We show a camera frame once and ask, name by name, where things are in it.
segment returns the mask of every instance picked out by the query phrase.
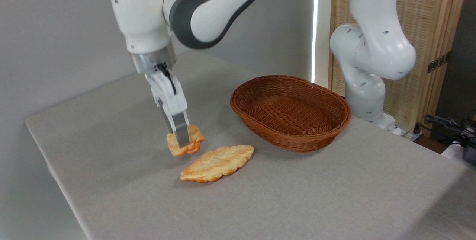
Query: basket rim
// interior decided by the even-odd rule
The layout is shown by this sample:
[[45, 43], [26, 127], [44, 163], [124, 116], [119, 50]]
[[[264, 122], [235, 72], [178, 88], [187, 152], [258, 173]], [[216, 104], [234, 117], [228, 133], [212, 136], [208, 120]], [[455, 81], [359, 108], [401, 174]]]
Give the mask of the basket rim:
[[[270, 128], [270, 127], [264, 126], [261, 122], [257, 121], [255, 118], [253, 118], [252, 116], [245, 113], [241, 108], [239, 108], [236, 105], [237, 94], [239, 94], [240, 91], [244, 90], [245, 87], [253, 84], [256, 81], [259, 81], [260, 79], [271, 79], [271, 78], [278, 78], [278, 77], [280, 77], [280, 78], [284, 77], [284, 78], [288, 78], [288, 79], [292, 79], [292, 80], [306, 82], [306, 84], [317, 87], [321, 91], [327, 92], [331, 96], [335, 97], [336, 99], [338, 99], [338, 101], [340, 101], [344, 105], [344, 107], [346, 109], [344, 121], [342, 123], [340, 123], [337, 127], [333, 128], [332, 130], [326, 131], [326, 132], [323, 132], [323, 133], [320, 133], [320, 134], [316, 134], [316, 135], [292, 135], [292, 134], [286, 134], [286, 133], [283, 133], [283, 132], [279, 132], [279, 131], [276, 131], [276, 130]], [[284, 137], [293, 137], [293, 138], [299, 138], [299, 139], [302, 139], [302, 140], [320, 140], [320, 139], [334, 137], [334, 136], [338, 135], [340, 132], [342, 132], [345, 129], [345, 127], [347, 127], [347, 125], [350, 123], [350, 119], [351, 119], [351, 116], [352, 116], [351, 111], [350, 111], [350, 106], [348, 105], [347, 101], [345, 101], [345, 99], [343, 97], [341, 97], [339, 94], [337, 94], [336, 92], [331, 91], [330, 89], [327, 89], [327, 88], [325, 88], [323, 86], [320, 86], [318, 84], [312, 83], [311, 81], [308, 81], [306, 79], [302, 79], [300, 77], [295, 77], [295, 76], [287, 76], [287, 75], [283, 75], [283, 74], [271, 74], [271, 75], [267, 75], [267, 76], [255, 77], [251, 80], [248, 80], [248, 81], [244, 82], [243, 84], [238, 86], [235, 89], [235, 91], [233, 92], [233, 94], [231, 95], [230, 105], [231, 105], [232, 110], [236, 114], [238, 114], [238, 116], [240, 116], [240, 118], [241, 118], [241, 116], [246, 116], [246, 118], [251, 119], [252, 121], [255, 122], [255, 124], [259, 125], [261, 128], [272, 131], [273, 133], [277, 133], [278, 135], [282, 135]]]

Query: bread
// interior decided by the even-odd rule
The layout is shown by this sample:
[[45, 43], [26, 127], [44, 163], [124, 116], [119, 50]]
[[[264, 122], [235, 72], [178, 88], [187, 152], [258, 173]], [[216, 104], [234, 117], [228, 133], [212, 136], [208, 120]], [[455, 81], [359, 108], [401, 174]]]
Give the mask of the bread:
[[199, 128], [195, 125], [188, 125], [187, 131], [189, 132], [190, 144], [180, 148], [175, 133], [169, 133], [167, 135], [167, 144], [170, 152], [173, 156], [182, 156], [184, 154], [194, 154], [200, 150], [201, 142], [204, 140]]
[[250, 145], [224, 146], [209, 151], [184, 169], [180, 180], [217, 181], [221, 176], [233, 174], [243, 167], [253, 151]]

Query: gray wall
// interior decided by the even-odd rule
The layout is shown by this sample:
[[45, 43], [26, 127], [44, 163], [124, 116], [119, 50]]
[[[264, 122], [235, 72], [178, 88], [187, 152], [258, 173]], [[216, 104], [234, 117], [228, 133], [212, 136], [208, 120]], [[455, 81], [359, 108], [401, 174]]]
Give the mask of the gray wall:
[[475, 12], [476, 0], [464, 0], [437, 106], [437, 116], [458, 123], [468, 118], [469, 111], [476, 110]]
[[[312, 0], [257, 0], [207, 52], [306, 77], [311, 14]], [[1, 240], [85, 239], [24, 120], [134, 72], [109, 0], [0, 0]]]

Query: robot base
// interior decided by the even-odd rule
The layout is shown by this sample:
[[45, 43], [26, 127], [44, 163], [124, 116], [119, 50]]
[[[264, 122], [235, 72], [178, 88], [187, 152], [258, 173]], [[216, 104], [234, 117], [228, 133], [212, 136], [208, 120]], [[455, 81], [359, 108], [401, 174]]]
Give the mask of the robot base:
[[395, 125], [395, 119], [391, 115], [388, 115], [384, 112], [380, 113], [376, 117], [362, 119], [396, 135], [401, 135], [402, 133], [402, 130]]

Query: metal hinge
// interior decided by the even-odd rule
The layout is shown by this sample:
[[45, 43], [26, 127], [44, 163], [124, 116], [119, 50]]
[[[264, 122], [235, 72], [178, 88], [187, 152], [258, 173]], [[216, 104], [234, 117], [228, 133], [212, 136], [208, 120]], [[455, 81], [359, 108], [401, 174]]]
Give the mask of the metal hinge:
[[434, 70], [436, 70], [438, 67], [441, 67], [443, 66], [445, 63], [448, 62], [449, 60], [449, 57], [451, 55], [451, 51], [446, 53], [445, 55], [437, 58], [436, 60], [430, 62], [428, 64], [428, 70], [427, 70], [427, 74], [429, 74], [430, 72], [433, 72]]

